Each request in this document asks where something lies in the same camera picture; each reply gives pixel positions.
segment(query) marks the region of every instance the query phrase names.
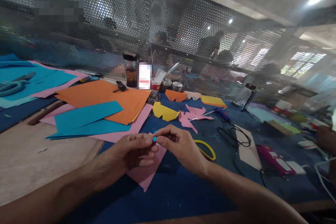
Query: paper cup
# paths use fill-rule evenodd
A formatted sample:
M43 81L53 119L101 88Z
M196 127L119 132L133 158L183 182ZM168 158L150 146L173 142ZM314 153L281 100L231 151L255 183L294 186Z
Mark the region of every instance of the paper cup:
M183 85L180 82L173 82L173 91L181 92L182 86Z

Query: metal mesh partition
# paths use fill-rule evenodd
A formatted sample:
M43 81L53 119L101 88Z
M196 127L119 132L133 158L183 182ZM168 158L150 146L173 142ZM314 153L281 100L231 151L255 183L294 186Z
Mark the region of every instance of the metal mesh partition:
M312 53L290 40L284 58L266 57L283 32L209 0L0 0L0 8L3 53L119 79L124 51L153 72L183 60L168 78L209 95L234 97L265 64L286 78L292 57ZM289 77L307 82L311 70L299 65Z

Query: yellow paper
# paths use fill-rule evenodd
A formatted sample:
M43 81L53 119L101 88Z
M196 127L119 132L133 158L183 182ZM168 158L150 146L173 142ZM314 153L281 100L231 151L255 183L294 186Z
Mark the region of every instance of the yellow paper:
M212 96L201 96L201 100L203 103L210 103L210 104L217 104L217 105L225 105L226 104L222 101L221 98L218 97L212 97Z
M154 102L153 112L154 112L154 115L156 117L161 117L162 116L163 120L171 121L171 120L174 120L179 115L179 113L181 111L180 110L175 111L175 110L172 110L170 108L167 108L167 107L163 106L161 104L161 102L157 101L157 102Z

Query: orange paper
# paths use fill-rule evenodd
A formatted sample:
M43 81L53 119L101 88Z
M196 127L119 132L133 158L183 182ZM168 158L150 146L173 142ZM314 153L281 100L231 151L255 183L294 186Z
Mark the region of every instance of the orange paper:
M175 100L177 102L181 102L187 98L186 93L175 92L175 91L168 90L168 89L166 90L165 94L170 101Z
M141 111L150 92L128 89L126 92L113 93L117 89L112 83L97 80L60 90L56 97L78 108L115 100L124 110L105 119L127 125Z

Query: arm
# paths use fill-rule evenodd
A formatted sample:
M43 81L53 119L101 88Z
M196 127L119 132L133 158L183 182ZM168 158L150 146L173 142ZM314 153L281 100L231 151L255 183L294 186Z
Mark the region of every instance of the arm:
M188 131L168 125L154 136L186 169L214 184L254 222L306 223L289 204L266 188L208 161Z
M1 223L57 223L88 197L114 184L133 167L154 164L153 137L128 135L88 164L0 207Z

